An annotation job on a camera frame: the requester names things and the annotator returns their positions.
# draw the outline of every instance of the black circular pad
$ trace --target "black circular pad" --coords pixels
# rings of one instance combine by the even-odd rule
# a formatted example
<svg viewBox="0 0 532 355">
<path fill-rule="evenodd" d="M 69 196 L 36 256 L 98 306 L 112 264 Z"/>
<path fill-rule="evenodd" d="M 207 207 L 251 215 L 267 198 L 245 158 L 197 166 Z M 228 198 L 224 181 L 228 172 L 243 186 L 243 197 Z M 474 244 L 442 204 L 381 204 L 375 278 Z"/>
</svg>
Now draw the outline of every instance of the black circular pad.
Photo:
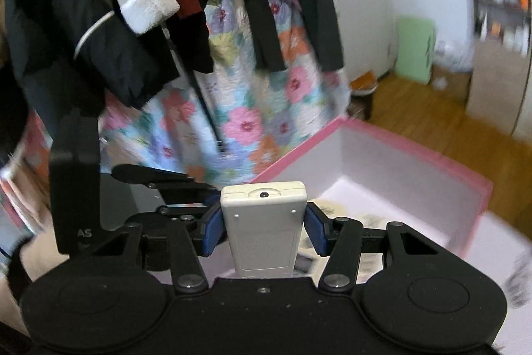
<svg viewBox="0 0 532 355">
<path fill-rule="evenodd" d="M 33 339 L 67 353 L 127 345 L 163 314 L 164 287 L 120 258 L 67 262 L 30 285 L 21 300 Z"/>
<path fill-rule="evenodd" d="M 449 278 L 421 278 L 409 286 L 408 298 L 427 312 L 452 313 L 467 305 L 469 292 Z"/>
<path fill-rule="evenodd" d="M 421 351 L 466 351 L 494 337 L 506 312 L 495 282 L 466 264 L 406 262 L 375 274 L 362 290 L 362 308 L 378 329 Z"/>
</svg>

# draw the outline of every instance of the shelf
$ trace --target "shelf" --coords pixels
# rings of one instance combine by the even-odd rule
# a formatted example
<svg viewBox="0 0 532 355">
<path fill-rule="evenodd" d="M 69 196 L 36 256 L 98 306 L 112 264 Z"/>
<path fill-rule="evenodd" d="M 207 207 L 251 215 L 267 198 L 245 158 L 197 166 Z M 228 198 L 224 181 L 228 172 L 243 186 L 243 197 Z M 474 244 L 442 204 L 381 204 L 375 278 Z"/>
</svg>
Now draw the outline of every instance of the shelf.
<svg viewBox="0 0 532 355">
<path fill-rule="evenodd" d="M 531 17 L 532 13 L 530 11 L 524 11 L 518 5 L 512 5 L 509 3 L 497 3 L 493 0 L 475 0 L 475 2 L 482 3 L 483 5 L 488 5 L 490 7 L 497 7 L 510 11 L 510 13 L 521 13 L 527 17 Z"/>
</svg>

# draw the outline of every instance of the blue gripper pad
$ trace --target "blue gripper pad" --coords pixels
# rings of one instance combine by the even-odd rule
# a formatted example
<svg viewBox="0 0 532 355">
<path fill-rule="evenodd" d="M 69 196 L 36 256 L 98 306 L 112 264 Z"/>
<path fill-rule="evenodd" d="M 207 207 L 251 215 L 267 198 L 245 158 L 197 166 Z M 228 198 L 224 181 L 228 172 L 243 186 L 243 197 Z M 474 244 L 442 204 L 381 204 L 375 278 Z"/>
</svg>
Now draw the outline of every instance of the blue gripper pad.
<svg viewBox="0 0 532 355">
<path fill-rule="evenodd" d="M 207 206 L 214 205 L 216 202 L 220 201 L 220 195 L 221 191 L 217 191 L 212 196 L 209 196 L 207 199 L 205 199 L 205 201 L 203 201 L 203 204 Z"/>
<path fill-rule="evenodd" d="M 218 245 L 218 241 L 225 230 L 223 223 L 222 207 L 217 206 L 214 214 L 205 223 L 205 235 L 203 237 L 203 256 L 207 257 L 212 254 L 214 248 Z"/>
<path fill-rule="evenodd" d="M 307 204 L 307 209 L 305 210 L 305 219 L 303 220 L 305 224 L 305 230 L 316 250 L 320 256 L 325 256 L 327 253 L 327 239 L 325 237 L 325 225 L 321 219 L 315 214 L 312 209 L 312 206 Z"/>
</svg>

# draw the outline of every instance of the wooden floor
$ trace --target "wooden floor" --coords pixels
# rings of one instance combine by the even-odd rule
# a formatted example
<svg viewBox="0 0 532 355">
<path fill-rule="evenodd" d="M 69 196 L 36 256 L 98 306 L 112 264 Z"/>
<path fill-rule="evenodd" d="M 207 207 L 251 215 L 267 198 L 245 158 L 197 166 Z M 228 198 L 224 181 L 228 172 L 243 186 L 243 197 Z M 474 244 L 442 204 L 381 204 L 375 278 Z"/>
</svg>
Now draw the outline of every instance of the wooden floor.
<svg viewBox="0 0 532 355">
<path fill-rule="evenodd" d="M 384 78 L 371 123 L 464 164 L 494 183 L 490 210 L 532 238 L 532 146 L 466 116 L 430 86 Z"/>
</svg>

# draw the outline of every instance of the white fur trim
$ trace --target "white fur trim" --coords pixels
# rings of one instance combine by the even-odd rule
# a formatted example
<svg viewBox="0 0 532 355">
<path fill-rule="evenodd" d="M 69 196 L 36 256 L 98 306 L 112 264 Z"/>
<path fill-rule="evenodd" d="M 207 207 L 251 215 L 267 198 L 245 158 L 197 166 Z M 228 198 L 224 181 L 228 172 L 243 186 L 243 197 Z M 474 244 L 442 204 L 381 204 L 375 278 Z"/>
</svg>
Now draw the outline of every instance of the white fur trim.
<svg viewBox="0 0 532 355">
<path fill-rule="evenodd" d="M 176 0 L 128 0 L 120 8 L 124 20 L 136 34 L 144 34 L 179 10 Z"/>
</svg>

